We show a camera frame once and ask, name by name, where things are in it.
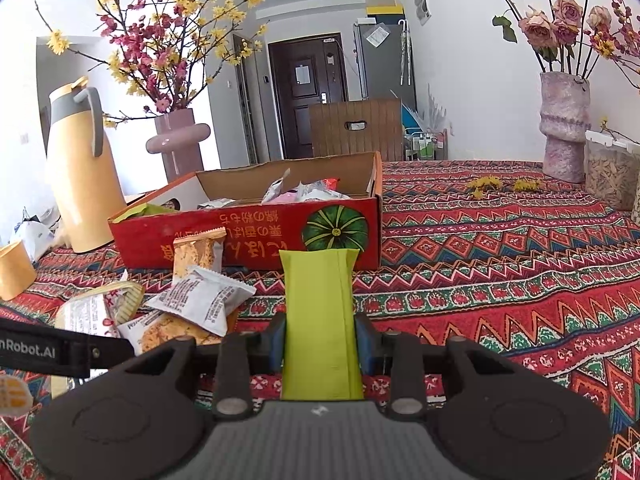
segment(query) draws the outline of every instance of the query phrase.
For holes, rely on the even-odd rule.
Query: gray refrigerator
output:
[[[411,85],[408,84],[408,65],[404,60],[404,84],[400,85],[402,59],[401,25],[385,25],[389,36],[379,46],[367,41],[367,37],[379,25],[355,25],[356,54],[360,71],[360,87],[365,99],[389,99],[395,93],[402,102],[415,110],[415,77],[412,66]]]

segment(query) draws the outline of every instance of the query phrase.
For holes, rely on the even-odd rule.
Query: open cardboard box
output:
[[[338,192],[351,198],[260,205],[268,187],[287,168],[290,174],[283,189],[338,178]],[[197,209],[217,198],[240,202],[215,210]],[[137,206],[167,203],[179,212],[121,220]],[[371,152],[191,173],[140,198],[109,222],[129,269],[171,269],[174,238],[226,227],[226,266],[278,270],[282,268],[280,250],[353,247],[361,250],[356,269],[375,270],[380,266],[382,242],[382,160],[378,152]]]

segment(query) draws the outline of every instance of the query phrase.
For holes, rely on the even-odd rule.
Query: chair backrest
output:
[[[404,156],[398,99],[312,105],[309,112],[314,156],[380,152],[384,161]]]

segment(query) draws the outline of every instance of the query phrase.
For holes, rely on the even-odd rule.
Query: red patterned tablecloth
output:
[[[465,184],[495,175],[505,184],[539,178],[539,192],[490,192],[475,200]],[[584,395],[607,413],[615,437],[598,480],[640,478],[640,228],[572,186],[545,178],[532,162],[385,164],[383,267],[354,277],[354,302],[381,330],[441,344],[462,334]],[[0,316],[52,323],[78,292],[119,279],[113,246],[91,254],[57,250],[38,279]],[[240,330],[261,329],[283,310],[277,272],[237,272],[258,289]],[[129,279],[158,293],[168,273],[135,270]],[[49,402],[46,377],[19,374],[36,405],[0,421],[0,480],[39,479],[29,426]],[[365,378],[366,395],[384,401],[387,378]],[[436,377],[425,377],[434,402]],[[274,398],[280,379],[254,377],[254,396]],[[544,457],[532,457],[544,460]]]

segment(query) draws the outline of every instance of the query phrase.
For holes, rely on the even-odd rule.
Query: pink vase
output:
[[[591,89],[580,76],[545,72],[540,131],[546,136],[543,171],[548,176],[584,182],[585,133],[591,127]]]
[[[208,124],[196,124],[193,110],[176,110],[155,118],[155,137],[146,142],[149,153],[162,153],[168,182],[192,171],[203,171],[199,143],[211,134]]]

